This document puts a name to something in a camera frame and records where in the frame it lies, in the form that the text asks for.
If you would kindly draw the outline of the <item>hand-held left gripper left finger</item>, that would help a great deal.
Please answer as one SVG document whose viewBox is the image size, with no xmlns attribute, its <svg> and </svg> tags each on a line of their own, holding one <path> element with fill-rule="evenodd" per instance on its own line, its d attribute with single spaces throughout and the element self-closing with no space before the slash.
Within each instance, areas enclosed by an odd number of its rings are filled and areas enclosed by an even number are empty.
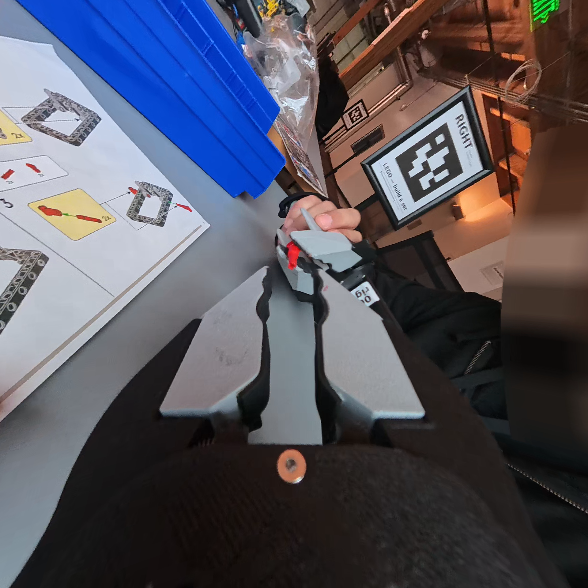
<svg viewBox="0 0 588 588">
<path fill-rule="evenodd" d="M 160 405 L 162 417 L 261 429 L 269 401 L 270 273 L 268 266 L 260 268 L 202 316 Z"/>
</svg>

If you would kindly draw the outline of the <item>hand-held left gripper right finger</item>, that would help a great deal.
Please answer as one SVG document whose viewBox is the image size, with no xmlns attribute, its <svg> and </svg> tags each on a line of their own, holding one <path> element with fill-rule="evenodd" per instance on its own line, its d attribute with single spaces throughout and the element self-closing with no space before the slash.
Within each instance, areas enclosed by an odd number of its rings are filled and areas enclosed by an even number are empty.
<svg viewBox="0 0 588 588">
<path fill-rule="evenodd" d="M 399 325 L 378 291 L 380 300 L 365 306 L 323 270 L 314 278 L 315 398 L 322 431 L 425 428 L 425 409 L 394 347 Z"/>
</svg>

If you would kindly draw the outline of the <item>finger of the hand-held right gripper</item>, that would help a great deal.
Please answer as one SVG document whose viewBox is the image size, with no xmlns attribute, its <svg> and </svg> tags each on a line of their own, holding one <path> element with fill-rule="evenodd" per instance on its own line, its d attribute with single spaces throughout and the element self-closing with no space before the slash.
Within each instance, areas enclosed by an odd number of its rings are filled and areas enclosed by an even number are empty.
<svg viewBox="0 0 588 588">
<path fill-rule="evenodd" d="M 296 296 L 300 300 L 311 300 L 316 291 L 313 271 L 323 269 L 323 263 L 315 261 L 310 254 L 302 249 L 298 252 L 296 268 L 290 269 L 288 252 L 286 246 L 276 245 L 278 264 Z"/>
<path fill-rule="evenodd" d="M 340 233 L 309 229 L 293 231 L 290 238 L 315 263 L 327 265 L 334 272 L 345 272 L 363 261 L 349 239 Z"/>
</svg>

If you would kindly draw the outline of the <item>lego instruction booklet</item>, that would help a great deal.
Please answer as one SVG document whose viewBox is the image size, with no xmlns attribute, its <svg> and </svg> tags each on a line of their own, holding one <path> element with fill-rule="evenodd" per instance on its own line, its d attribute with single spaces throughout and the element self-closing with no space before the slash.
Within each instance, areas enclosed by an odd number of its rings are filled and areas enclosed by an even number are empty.
<svg viewBox="0 0 588 588">
<path fill-rule="evenodd" d="M 1 419 L 210 227 L 48 43 L 1 37 Z"/>
</svg>

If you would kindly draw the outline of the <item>person's right forearm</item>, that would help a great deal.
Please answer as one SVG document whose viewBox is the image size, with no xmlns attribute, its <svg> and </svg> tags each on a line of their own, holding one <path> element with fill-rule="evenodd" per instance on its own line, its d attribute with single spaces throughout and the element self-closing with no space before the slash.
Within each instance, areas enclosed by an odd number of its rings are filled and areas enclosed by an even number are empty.
<svg viewBox="0 0 588 588">
<path fill-rule="evenodd" d="M 379 265 L 371 277 L 402 331 L 439 366 L 500 338 L 502 305 L 496 300 L 475 292 L 432 289 Z"/>
</svg>

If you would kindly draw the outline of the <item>person's right hand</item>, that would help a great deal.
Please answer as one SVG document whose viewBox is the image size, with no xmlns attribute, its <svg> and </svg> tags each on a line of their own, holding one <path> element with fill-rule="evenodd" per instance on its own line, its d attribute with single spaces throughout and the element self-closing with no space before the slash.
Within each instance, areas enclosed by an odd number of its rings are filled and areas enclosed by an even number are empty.
<svg viewBox="0 0 588 588">
<path fill-rule="evenodd" d="M 363 240 L 361 232 L 357 230 L 361 216 L 356 209 L 339 209 L 334 202 L 323 201 L 316 195 L 305 195 L 290 207 L 282 225 L 286 235 L 289 236 L 292 231 L 308 228 L 302 209 L 307 211 L 322 231 L 340 233 L 352 243 Z"/>
</svg>

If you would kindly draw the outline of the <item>small marker tag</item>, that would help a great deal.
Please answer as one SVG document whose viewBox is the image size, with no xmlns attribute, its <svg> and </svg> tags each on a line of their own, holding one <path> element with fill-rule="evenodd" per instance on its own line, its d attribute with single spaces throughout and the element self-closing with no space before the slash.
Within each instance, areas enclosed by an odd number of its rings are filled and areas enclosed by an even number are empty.
<svg viewBox="0 0 588 588">
<path fill-rule="evenodd" d="M 366 107 L 364 100 L 360 99 L 344 111 L 341 119 L 345 130 L 350 131 L 367 120 L 369 116 L 369 109 Z"/>
</svg>

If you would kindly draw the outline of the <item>framed marker sign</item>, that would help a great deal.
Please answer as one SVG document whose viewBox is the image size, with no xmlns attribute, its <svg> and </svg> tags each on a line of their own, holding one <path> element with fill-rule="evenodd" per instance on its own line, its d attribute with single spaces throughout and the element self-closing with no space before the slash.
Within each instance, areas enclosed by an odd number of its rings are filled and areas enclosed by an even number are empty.
<svg viewBox="0 0 588 588">
<path fill-rule="evenodd" d="M 361 163 L 398 230 L 494 173 L 470 85 Z"/>
</svg>

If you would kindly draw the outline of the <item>crumpled clear plastic bag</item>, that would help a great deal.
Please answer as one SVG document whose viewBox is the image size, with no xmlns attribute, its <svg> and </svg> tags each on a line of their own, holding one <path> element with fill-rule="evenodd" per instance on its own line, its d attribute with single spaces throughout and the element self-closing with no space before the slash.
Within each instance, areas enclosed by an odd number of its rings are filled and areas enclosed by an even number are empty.
<svg viewBox="0 0 588 588">
<path fill-rule="evenodd" d="M 265 18 L 260 36 L 244 34 L 245 56 L 275 99 L 279 113 L 273 124 L 299 180 L 326 196 L 307 154 L 315 128 L 319 67 L 313 27 L 293 14 Z"/>
</svg>

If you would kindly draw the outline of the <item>blue plastic bin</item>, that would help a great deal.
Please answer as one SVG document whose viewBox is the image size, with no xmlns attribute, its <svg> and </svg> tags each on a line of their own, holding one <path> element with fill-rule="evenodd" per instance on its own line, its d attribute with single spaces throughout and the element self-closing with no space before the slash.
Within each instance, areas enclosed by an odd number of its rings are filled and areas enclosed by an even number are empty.
<svg viewBox="0 0 588 588">
<path fill-rule="evenodd" d="M 232 197 L 285 165 L 279 106 L 206 1 L 19 1 Z"/>
</svg>

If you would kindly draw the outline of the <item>green exit sign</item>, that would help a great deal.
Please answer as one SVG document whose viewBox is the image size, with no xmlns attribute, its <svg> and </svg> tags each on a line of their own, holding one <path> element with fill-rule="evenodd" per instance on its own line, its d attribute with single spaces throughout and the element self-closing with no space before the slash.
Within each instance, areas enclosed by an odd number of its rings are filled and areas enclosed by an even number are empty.
<svg viewBox="0 0 588 588">
<path fill-rule="evenodd" d="M 530 32 L 547 23 L 560 10 L 561 1 L 529 1 Z"/>
</svg>

